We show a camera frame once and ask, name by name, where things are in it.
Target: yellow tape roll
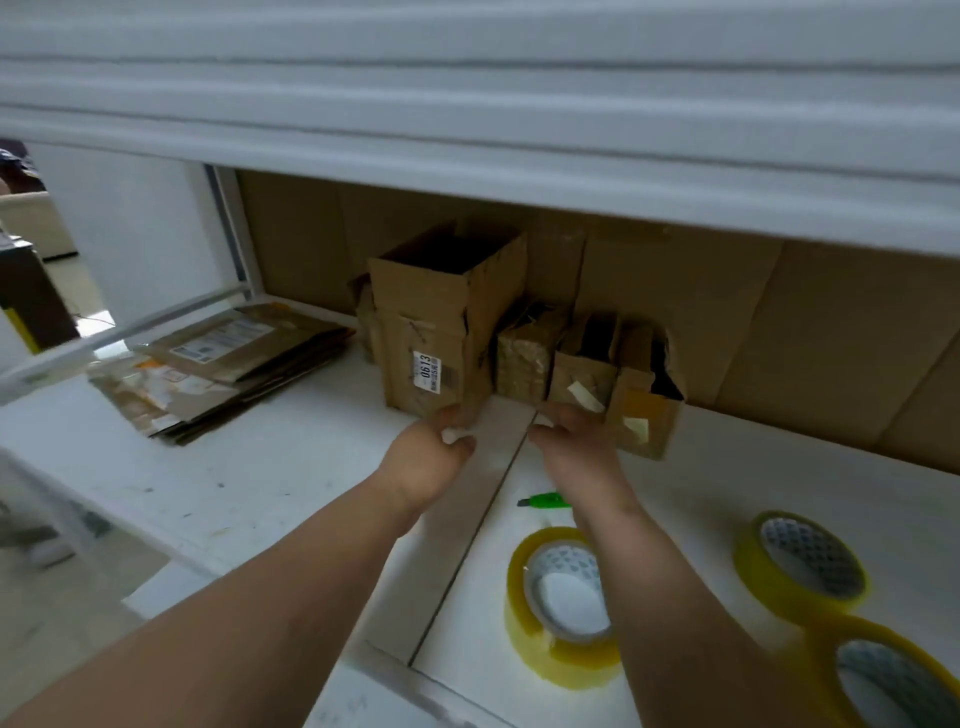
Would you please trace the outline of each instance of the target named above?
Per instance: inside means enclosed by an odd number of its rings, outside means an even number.
[[[580,580],[581,588],[596,592],[603,604],[596,559],[583,534],[567,526],[544,528],[520,543],[507,568],[504,617],[510,641],[527,667],[544,680],[570,690],[605,685],[620,671],[606,609],[606,625],[595,622],[571,632],[540,590],[552,574]]]
[[[757,516],[737,539],[733,563],[767,609],[801,626],[848,612],[867,593],[867,574],[853,552],[792,513]]]
[[[821,622],[781,657],[842,728],[960,726],[960,683],[879,624],[855,617]]]

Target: torn cardboard box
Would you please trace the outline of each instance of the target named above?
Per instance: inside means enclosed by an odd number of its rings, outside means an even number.
[[[182,372],[232,384],[294,355],[307,342],[351,334],[282,303],[259,303],[216,314],[136,350]]]
[[[537,404],[546,399],[553,355],[570,318],[569,306],[524,301],[496,336],[496,393]]]
[[[475,219],[371,258],[389,406],[422,417],[461,403],[476,417],[493,388],[493,332],[523,292],[526,266],[524,234]]]
[[[647,322],[625,325],[617,363],[607,429],[618,448],[661,460],[684,406],[666,332]]]
[[[557,349],[549,399],[579,404],[597,414],[606,411],[616,383],[613,362],[619,340],[618,314],[577,316]]]

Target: white tabletop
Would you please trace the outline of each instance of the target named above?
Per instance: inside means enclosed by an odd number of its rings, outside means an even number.
[[[777,649],[798,630],[742,585],[733,537],[757,513],[781,509],[818,522],[860,558],[872,590],[857,614],[960,674],[960,478],[696,407],[684,410],[665,462],[621,461],[651,515],[759,642]],[[524,443],[413,667],[517,728],[636,728],[622,673],[600,689],[558,688],[520,661],[504,630],[514,549],[536,530],[573,525],[569,511],[516,507],[550,490],[539,451]]]
[[[408,662],[533,419],[493,397],[457,483],[391,553],[354,634]],[[148,440],[83,376],[6,405],[0,447],[55,489],[189,566],[221,575],[366,477],[414,421],[383,404],[353,346],[185,447]]]

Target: open cardboard box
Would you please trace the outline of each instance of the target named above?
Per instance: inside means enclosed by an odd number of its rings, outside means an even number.
[[[493,390],[493,332],[523,293],[526,235],[460,219],[369,263],[387,404],[423,417],[460,403],[472,421]]]
[[[661,460],[684,406],[666,330],[650,322],[625,324],[617,363],[606,427],[618,448]]]
[[[579,404],[603,413],[616,383],[620,316],[606,311],[579,314],[564,334],[553,362],[552,401]]]

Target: shipping label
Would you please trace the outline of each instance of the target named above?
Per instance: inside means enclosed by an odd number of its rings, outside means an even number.
[[[436,356],[414,352],[414,386],[440,394],[440,376],[444,365]]]

